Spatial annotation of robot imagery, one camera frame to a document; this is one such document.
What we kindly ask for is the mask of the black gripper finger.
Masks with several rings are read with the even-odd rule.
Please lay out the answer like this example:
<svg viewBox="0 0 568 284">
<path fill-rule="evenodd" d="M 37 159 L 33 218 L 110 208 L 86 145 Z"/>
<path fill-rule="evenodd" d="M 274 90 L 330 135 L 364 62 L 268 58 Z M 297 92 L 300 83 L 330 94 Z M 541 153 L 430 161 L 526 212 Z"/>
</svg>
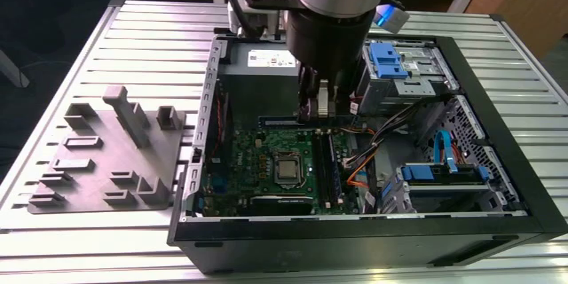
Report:
<svg viewBox="0 0 568 284">
<path fill-rule="evenodd" d="M 353 75 L 350 72 L 338 72 L 334 79 L 334 102 L 336 102 L 336 115 L 346 115 L 349 113 L 350 94 Z"/>
<path fill-rule="evenodd" d="M 298 123 L 310 123 L 332 115 L 333 98 L 328 79 L 313 68 L 298 67 Z"/>
</svg>

